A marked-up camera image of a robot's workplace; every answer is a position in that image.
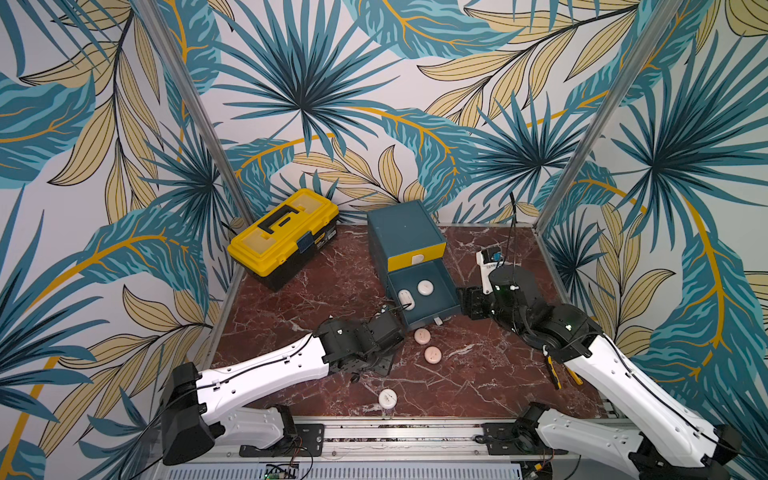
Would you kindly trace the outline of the white oval earphone case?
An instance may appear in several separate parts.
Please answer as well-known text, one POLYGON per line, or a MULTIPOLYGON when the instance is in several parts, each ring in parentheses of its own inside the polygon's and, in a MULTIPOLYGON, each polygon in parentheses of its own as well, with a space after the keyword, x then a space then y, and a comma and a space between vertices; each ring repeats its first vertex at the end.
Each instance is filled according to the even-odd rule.
POLYGON ((397 298, 403 310, 411 311, 415 307, 415 300, 408 289, 401 289, 397 293, 397 298))

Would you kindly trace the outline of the yellow top drawer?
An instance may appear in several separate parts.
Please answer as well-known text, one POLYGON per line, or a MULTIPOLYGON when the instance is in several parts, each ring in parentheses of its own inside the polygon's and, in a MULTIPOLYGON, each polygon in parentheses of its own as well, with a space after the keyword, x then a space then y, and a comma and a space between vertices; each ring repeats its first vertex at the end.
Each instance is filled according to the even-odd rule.
POLYGON ((407 250, 387 258, 387 272, 395 272, 425 262, 442 259, 446 250, 446 242, 440 242, 424 247, 407 250))

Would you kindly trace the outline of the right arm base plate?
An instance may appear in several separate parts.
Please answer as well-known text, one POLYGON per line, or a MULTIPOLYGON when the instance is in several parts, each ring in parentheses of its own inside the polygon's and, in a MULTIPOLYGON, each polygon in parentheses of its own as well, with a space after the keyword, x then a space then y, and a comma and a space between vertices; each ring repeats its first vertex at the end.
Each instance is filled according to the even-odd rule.
POLYGON ((491 456, 534 455, 543 451, 535 430, 527 424, 484 423, 481 428, 482 433, 475 441, 485 445, 491 456))

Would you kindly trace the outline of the aluminium front rail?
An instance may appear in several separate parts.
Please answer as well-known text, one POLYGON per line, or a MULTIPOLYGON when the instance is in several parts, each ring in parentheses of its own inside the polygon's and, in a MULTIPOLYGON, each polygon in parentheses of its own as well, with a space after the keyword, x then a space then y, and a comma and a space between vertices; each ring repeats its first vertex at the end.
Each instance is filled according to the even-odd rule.
POLYGON ((191 462, 164 467, 155 479, 624 479, 626 473, 583 453, 543 447, 540 454, 491 456, 472 418, 303 417, 322 423, 322 455, 241 458, 225 446, 191 462))

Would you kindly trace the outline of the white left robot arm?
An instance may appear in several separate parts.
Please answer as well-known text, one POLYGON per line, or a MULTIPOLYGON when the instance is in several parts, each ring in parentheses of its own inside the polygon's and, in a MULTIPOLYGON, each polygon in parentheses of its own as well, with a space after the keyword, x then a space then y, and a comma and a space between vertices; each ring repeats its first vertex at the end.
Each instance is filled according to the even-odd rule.
POLYGON ((237 409, 336 373, 386 376, 405 338, 400 315, 385 310, 368 320, 329 318, 299 340, 235 365, 203 371, 192 362, 175 367, 157 415, 163 464, 187 463, 217 444, 289 446, 297 435, 289 408, 272 406, 252 418, 239 417, 237 409))

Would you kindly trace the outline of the teal drawer cabinet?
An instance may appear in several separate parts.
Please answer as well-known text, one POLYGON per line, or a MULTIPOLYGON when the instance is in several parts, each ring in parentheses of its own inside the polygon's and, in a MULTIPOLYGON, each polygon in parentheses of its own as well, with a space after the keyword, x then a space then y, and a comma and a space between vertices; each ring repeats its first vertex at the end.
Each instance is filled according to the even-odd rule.
POLYGON ((375 271, 386 286, 387 258, 417 247, 447 240, 420 200, 398 203, 367 214, 369 252, 375 271))

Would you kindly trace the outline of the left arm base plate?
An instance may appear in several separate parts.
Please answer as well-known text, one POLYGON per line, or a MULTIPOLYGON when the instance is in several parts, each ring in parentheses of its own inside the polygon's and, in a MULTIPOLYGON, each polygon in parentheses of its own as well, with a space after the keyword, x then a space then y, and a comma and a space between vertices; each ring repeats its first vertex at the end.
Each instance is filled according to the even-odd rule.
POLYGON ((262 449, 241 445, 238 454, 241 458, 319 457, 324 437, 325 425, 322 423, 296 424, 294 430, 275 445, 262 449))

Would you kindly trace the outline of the pink round earphone case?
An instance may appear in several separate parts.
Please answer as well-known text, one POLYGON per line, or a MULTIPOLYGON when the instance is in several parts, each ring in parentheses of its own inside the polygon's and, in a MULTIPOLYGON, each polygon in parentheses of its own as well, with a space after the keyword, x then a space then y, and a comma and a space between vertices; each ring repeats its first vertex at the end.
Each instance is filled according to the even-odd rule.
POLYGON ((431 341, 431 334, 426 328, 417 329, 413 337, 419 345, 427 345, 431 341))
POLYGON ((442 360, 442 352, 436 346, 429 346, 424 350, 424 359, 428 364, 437 365, 442 360))

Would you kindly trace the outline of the teal drawer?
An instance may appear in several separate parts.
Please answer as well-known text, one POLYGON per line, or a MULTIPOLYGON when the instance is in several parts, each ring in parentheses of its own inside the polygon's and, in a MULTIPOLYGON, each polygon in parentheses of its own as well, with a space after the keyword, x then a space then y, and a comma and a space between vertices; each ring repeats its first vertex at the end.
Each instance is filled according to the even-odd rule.
POLYGON ((456 285, 442 259, 389 273, 386 276, 386 293, 397 305, 408 331, 427 327, 435 322, 440 324, 461 312, 456 285), (418 293, 417 284, 421 280, 433 283, 434 292, 430 296, 418 293), (415 300, 413 310, 406 311, 400 306, 397 293, 401 289, 408 289, 412 293, 415 300))

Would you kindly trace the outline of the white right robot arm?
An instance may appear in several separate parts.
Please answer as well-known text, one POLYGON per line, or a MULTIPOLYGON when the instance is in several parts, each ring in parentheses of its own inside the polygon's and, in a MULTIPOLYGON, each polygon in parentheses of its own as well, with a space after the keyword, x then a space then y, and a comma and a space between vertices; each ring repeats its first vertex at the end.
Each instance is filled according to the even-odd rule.
POLYGON ((726 467, 742 445, 734 427, 713 425, 675 400, 580 308, 541 297, 531 272, 499 265, 486 279, 485 286, 458 289, 464 315, 518 335, 591 384, 632 423, 610 428, 533 402, 514 423, 517 440, 598 461, 633 479, 730 478, 726 467))

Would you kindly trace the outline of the white round earphone case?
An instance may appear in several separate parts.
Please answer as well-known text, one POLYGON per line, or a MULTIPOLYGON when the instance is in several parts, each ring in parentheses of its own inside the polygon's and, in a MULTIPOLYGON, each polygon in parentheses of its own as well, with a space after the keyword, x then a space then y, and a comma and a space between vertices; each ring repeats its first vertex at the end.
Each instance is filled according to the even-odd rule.
POLYGON ((393 410, 397 402, 398 395, 394 390, 386 388, 379 392, 378 403, 383 410, 393 410))
POLYGON ((430 296, 434 292, 434 285, 429 280, 421 280, 417 284, 417 291, 422 296, 430 296))

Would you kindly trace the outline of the yellow and black toolbox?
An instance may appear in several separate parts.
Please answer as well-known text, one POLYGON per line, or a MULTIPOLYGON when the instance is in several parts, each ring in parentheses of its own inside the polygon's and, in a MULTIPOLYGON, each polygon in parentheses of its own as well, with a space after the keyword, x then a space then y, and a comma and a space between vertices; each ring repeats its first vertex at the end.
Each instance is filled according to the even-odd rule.
POLYGON ((339 215, 333 202, 300 189, 235 236, 227 251, 261 284, 278 291, 335 238, 339 215))

